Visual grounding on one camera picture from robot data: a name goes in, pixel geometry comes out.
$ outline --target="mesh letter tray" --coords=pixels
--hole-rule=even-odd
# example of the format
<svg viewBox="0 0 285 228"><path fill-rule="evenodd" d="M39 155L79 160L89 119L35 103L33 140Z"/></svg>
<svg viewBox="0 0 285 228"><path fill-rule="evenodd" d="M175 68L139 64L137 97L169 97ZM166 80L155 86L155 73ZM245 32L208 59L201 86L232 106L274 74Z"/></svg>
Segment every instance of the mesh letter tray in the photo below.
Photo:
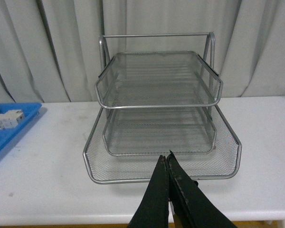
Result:
<svg viewBox="0 0 285 228"><path fill-rule="evenodd" d="M106 44L107 38L172 36L206 36L203 58L175 51L110 59ZM241 143L217 105L223 83L213 70L214 41L212 32L100 37L103 71L95 90L101 109L83 153L94 182L149 181L159 155L170 150L194 180L237 173Z"/></svg>

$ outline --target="gray curtain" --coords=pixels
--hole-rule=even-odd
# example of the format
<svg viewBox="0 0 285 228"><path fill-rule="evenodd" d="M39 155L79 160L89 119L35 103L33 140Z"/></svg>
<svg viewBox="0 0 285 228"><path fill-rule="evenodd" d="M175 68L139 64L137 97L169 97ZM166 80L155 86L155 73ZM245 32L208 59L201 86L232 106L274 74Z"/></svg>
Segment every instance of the gray curtain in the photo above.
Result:
<svg viewBox="0 0 285 228"><path fill-rule="evenodd" d="M214 31L223 96L285 95L285 0L0 0L0 103L95 101L100 34ZM195 50L203 38L108 41Z"/></svg>

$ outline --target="floor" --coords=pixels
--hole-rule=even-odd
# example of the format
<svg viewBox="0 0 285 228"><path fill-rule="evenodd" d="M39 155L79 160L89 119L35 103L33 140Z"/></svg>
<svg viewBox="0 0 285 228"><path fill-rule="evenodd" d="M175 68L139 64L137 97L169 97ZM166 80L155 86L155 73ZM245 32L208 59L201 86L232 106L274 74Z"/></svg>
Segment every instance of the floor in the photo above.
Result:
<svg viewBox="0 0 285 228"><path fill-rule="evenodd" d="M234 222L238 228L277 228L275 221L271 225L264 221ZM127 225L63 225L63 226L22 226L4 228L126 228ZM169 228L175 228L174 224L169 224Z"/></svg>

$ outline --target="desk organizer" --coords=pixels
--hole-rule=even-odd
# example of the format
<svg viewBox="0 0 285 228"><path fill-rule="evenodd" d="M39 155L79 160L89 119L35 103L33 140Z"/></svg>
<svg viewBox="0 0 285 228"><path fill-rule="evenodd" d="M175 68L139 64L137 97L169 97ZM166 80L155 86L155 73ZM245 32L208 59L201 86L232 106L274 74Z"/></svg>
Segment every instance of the desk organizer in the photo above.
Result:
<svg viewBox="0 0 285 228"><path fill-rule="evenodd" d="M203 58L175 51L110 59L106 44L107 38L172 36L206 36ZM158 156L170 150L194 180L237 173L241 143L217 106L223 83L213 70L214 43L213 33L100 37L103 71L95 90L101 109L84 149L94 182L148 181Z"/></svg>

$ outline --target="tray handle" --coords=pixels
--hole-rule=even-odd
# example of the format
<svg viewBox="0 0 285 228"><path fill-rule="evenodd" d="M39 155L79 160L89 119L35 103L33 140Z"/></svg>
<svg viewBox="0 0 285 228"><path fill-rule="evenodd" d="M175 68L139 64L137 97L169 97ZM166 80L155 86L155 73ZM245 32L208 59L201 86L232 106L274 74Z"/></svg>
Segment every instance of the tray handle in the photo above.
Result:
<svg viewBox="0 0 285 228"><path fill-rule="evenodd" d="M215 47L214 33L213 32L200 32L200 33L172 33L172 34L101 35L99 37L99 52L100 52L101 70L104 70L105 66L111 60L108 45L106 42L107 38L185 37L185 36L207 36L203 59L204 61L206 61L208 49L210 46L210 67L214 69L214 47Z"/></svg>

